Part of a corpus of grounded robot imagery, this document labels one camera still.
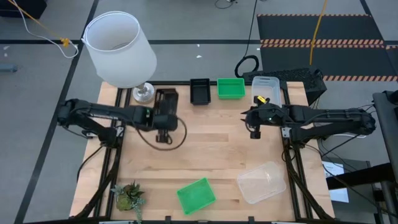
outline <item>yellow cable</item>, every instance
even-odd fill
[[[55,33],[54,31],[51,31],[49,28],[45,27],[43,24],[41,24],[37,19],[33,18],[31,15],[29,15],[29,13],[25,12],[25,10],[23,10],[21,7],[19,7],[17,4],[15,4],[13,1],[8,0],[11,4],[13,4],[15,7],[17,7],[19,10],[21,10],[21,12],[23,12],[27,17],[31,18],[33,21],[35,21],[38,25],[40,25],[41,27],[43,27],[45,30],[47,30],[50,34],[52,34],[55,37],[58,37],[61,42],[63,43],[64,47],[68,47],[69,46],[69,39],[68,38],[62,38],[60,35],[58,35],[57,33]]]
[[[319,15],[319,18],[318,18],[317,28],[315,28],[315,32],[313,33],[313,37],[312,37],[312,41],[311,41],[310,65],[312,65],[313,45],[315,44],[315,38],[317,37],[318,28],[319,28],[319,25],[321,24],[321,19],[322,19],[323,13],[325,12],[327,4],[328,4],[328,0],[325,0],[325,2],[323,3],[322,12],[321,12],[321,14]]]

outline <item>succulent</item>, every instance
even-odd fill
[[[134,181],[132,184],[127,184],[124,187],[115,185],[111,189],[116,195],[116,208],[120,211],[133,209],[137,215],[137,224],[141,224],[142,211],[141,205],[145,204],[145,200],[141,198],[144,193],[139,190],[140,185]]]
[[[125,194],[119,195],[116,202],[116,208],[120,211],[131,210],[131,199]]]

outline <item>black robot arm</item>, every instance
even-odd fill
[[[261,96],[254,99],[257,106],[252,106],[246,114],[246,126],[253,128],[252,139],[259,139],[260,125],[290,128],[292,144],[306,144],[311,139],[324,138],[333,134],[353,133],[371,134],[376,129],[375,119],[363,109],[318,110],[308,106],[283,105],[279,107]],[[323,126],[301,128],[311,123],[328,123]]]
[[[174,89],[157,91],[154,108],[146,106],[115,106],[100,105],[84,100],[72,99],[64,102],[58,111],[57,121],[60,126],[68,128],[77,125],[83,128],[84,135],[95,134],[106,147],[116,147],[117,129],[104,127],[92,118],[104,118],[123,121],[141,131],[158,130],[157,142],[170,143],[168,131],[177,129],[178,93]]]

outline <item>glass lamp base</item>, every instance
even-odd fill
[[[132,90],[132,96],[138,103],[150,103],[155,95],[155,88],[149,83],[141,84]]]

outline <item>concrete floor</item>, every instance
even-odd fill
[[[377,26],[385,40],[398,40],[398,2],[367,0]],[[70,39],[79,39],[93,0],[48,0],[41,22]],[[214,0],[100,0],[96,16],[106,11],[122,10],[135,15],[150,40],[169,39],[247,39],[254,0],[239,1],[220,10]],[[319,0],[267,0],[258,2],[258,13],[320,13]],[[359,0],[332,0],[329,14],[363,14]],[[32,21],[31,31],[47,35]],[[0,40],[36,39],[26,33],[20,19],[0,17]],[[254,23],[252,39],[258,39]],[[259,55],[259,46],[251,45],[249,54]],[[234,77],[236,63],[243,56],[245,45],[239,44],[169,44],[153,45],[158,67],[151,80],[189,80],[190,78]],[[17,73],[0,75],[0,217],[12,223],[21,204],[45,134],[57,104],[70,59],[62,57],[49,44],[0,44],[0,62],[15,63]],[[252,65],[244,64],[241,71]],[[86,49],[79,59],[67,99],[80,98],[95,102],[101,80]],[[372,93],[397,90],[396,82],[326,82],[328,91],[321,97],[320,108],[346,108],[369,104]],[[325,146],[331,148],[345,137],[333,137]],[[86,141],[57,128],[49,153],[27,211],[25,222],[67,218],[75,191],[75,178],[82,162]],[[336,150],[345,159],[370,161],[372,165],[388,161],[384,142],[378,129],[365,139],[355,139]],[[353,221],[352,212],[336,210],[343,220]],[[373,215],[361,215],[360,221],[374,222]]]

